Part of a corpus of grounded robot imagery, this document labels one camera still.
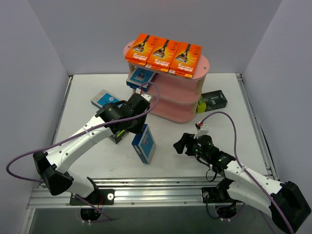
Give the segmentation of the small orange razor box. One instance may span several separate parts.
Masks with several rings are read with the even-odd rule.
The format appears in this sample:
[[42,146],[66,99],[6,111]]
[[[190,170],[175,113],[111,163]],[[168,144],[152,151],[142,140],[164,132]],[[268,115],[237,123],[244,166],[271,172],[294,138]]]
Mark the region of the small orange razor box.
[[192,78],[201,55],[200,45],[181,42],[171,62],[168,73]]

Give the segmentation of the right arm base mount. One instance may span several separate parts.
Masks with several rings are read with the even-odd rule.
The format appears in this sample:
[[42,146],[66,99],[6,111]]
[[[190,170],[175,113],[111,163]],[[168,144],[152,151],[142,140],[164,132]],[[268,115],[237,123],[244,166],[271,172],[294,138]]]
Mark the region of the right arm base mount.
[[[238,200],[230,198],[229,188],[230,186],[221,185],[201,188],[202,201],[210,218],[230,222],[241,214],[245,208],[245,203],[240,203]],[[210,213],[209,205],[214,205],[215,215]]]

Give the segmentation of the black green razor box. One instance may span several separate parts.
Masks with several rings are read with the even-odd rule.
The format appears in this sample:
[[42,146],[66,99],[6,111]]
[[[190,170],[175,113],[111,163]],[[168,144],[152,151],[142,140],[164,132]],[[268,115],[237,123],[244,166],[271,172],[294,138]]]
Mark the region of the black green razor box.
[[228,101],[221,90],[202,93],[196,107],[196,112],[204,113],[207,111],[225,108]]
[[116,132],[115,134],[109,136],[109,139],[115,144],[118,144],[127,135],[128,135],[128,132],[126,130],[120,130]]

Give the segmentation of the blue razor box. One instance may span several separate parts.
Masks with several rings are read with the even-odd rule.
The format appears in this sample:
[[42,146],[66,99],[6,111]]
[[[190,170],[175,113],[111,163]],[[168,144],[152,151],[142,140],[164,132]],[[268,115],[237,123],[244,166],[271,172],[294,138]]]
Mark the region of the blue razor box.
[[151,163],[156,149],[156,143],[148,124],[144,124],[142,133],[135,135],[132,146],[142,163]]
[[95,95],[91,99],[91,103],[98,107],[99,109],[102,108],[105,104],[108,103],[116,103],[120,101],[119,98],[109,93],[107,90],[102,89],[97,95]]
[[126,80],[126,84],[132,88],[139,88],[143,83],[153,82],[158,73],[145,70],[143,68],[135,68]]

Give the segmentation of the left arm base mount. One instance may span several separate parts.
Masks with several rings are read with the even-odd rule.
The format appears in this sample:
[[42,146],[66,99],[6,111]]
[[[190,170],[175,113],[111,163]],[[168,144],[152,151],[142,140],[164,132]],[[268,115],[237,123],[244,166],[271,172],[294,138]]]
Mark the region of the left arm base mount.
[[97,189],[86,198],[71,194],[69,204],[71,206],[88,206],[88,208],[80,209],[79,214],[82,221],[89,223],[107,222],[112,221],[113,219],[107,214],[104,214],[103,206],[113,205],[114,199],[114,189]]

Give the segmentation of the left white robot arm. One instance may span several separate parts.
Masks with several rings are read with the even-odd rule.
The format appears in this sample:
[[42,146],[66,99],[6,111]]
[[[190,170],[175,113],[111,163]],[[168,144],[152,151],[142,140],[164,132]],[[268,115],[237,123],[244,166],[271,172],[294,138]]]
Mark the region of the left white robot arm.
[[51,195],[63,192],[77,194],[86,204],[98,200],[95,183],[88,177],[82,178],[69,172],[70,166],[100,141],[121,130],[142,133],[152,97],[134,93],[127,101],[105,104],[81,127],[70,141],[33,154],[36,170]]

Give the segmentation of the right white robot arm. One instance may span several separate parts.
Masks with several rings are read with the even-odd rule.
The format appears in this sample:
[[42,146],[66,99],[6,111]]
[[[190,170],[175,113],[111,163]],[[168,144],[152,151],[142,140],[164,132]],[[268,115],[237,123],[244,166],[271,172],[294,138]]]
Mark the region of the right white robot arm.
[[312,213],[299,187],[288,181],[273,180],[246,166],[213,145],[209,135],[184,133],[173,144],[178,154],[195,156],[223,177],[216,190],[222,201],[241,201],[268,215],[287,234],[294,234]]

